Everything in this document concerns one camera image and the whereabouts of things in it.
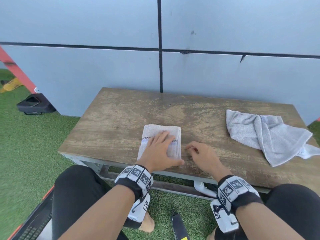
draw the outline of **wrist-mounted device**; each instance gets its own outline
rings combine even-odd
[[[219,181],[217,197],[218,199],[212,201],[210,205],[223,233],[239,228],[235,217],[238,207],[252,202],[263,203],[258,191],[243,178],[234,175],[228,175]]]
[[[142,222],[150,203],[148,194],[153,184],[153,177],[142,165],[126,167],[115,179],[115,185],[124,185],[132,190],[135,202],[128,218],[135,222]]]

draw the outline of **white pipe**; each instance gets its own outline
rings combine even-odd
[[[193,185],[194,185],[194,188],[205,194],[205,195],[208,195],[210,197],[213,197],[213,198],[217,198],[217,193],[215,193],[214,191],[212,190],[209,190],[208,188],[205,187],[205,184],[203,182],[200,182],[200,181],[194,181],[193,182]]]

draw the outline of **wood grain surface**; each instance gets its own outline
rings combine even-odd
[[[320,194],[319,156],[308,160],[295,157],[272,168],[261,150],[230,138],[226,109],[278,115],[285,124],[307,129],[291,104],[102,88],[59,152],[132,165],[137,160],[144,125],[174,125],[181,127],[182,159],[186,163],[169,172],[211,178],[185,150],[189,142],[198,141],[214,147],[225,166],[254,186],[273,188],[295,183]],[[314,138],[308,143],[318,146]]]

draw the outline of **folded towel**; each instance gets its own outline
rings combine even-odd
[[[138,152],[138,160],[147,147],[150,137],[156,136],[162,131],[169,131],[170,135],[176,138],[170,143],[167,150],[167,156],[171,158],[181,159],[181,128],[178,126],[163,126],[156,124],[148,124],[143,128],[141,145]]]
[[[228,109],[226,127],[232,139],[262,150],[272,167],[294,156],[308,159],[320,155],[320,148],[306,144],[312,136],[310,131],[286,125],[280,116],[240,113]]]

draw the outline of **foot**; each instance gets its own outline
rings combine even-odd
[[[207,236],[207,240],[214,240],[214,234],[216,233],[216,229],[217,227],[213,230],[213,232],[209,236]]]
[[[139,227],[139,230],[151,233],[155,228],[155,222],[151,218],[148,212],[146,212],[146,215],[144,216],[144,219],[142,221],[141,226]]]

